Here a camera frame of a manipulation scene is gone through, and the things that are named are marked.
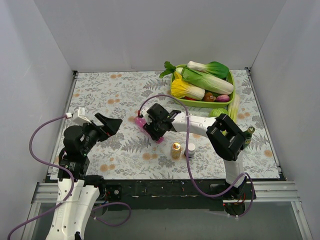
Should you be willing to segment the clear bottle of yellow pills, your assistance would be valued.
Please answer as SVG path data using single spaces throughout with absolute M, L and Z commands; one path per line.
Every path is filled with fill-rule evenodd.
M 170 155 L 173 159 L 178 159 L 181 155 L 181 144 L 174 142 L 170 149 Z

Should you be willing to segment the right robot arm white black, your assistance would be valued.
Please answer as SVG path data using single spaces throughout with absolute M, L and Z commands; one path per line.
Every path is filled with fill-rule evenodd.
M 244 194 L 244 186 L 249 178 L 244 172 L 242 160 L 246 134 L 227 114 L 222 113 L 218 117 L 194 116 L 187 110 L 168 112 L 160 104 L 155 103 L 150 108 L 142 108 L 138 112 L 138 117 L 145 120 L 143 129 L 154 141 L 160 140 L 166 132 L 186 132 L 186 148 L 189 147 L 190 133 L 209 139 L 215 153 L 223 159 L 226 189 L 213 195 L 201 191 L 192 177 L 190 162 L 187 158 L 187 170 L 191 183 L 201 195 L 217 198 L 227 194 L 230 198 L 237 199 Z

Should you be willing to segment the pink weekly pill organizer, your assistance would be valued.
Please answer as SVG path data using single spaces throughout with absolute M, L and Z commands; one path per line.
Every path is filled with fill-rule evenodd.
M 146 124 L 146 121 L 144 118 L 140 118 L 136 116 L 134 118 L 134 123 L 139 127 L 139 129 L 147 136 L 150 136 L 149 133 L 144 129 L 144 125 Z M 164 141 L 164 137 L 160 137 L 159 140 L 156 141 L 157 144 L 160 144 Z

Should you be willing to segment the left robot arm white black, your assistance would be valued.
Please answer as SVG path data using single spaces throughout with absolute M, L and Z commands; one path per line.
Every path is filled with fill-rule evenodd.
M 83 114 L 73 114 L 74 125 L 63 132 L 63 149 L 58 160 L 58 196 L 48 240 L 82 240 L 96 200 L 106 196 L 104 178 L 88 175 L 88 154 L 98 142 L 114 136 L 122 119 L 108 118 L 100 113 L 97 125 Z

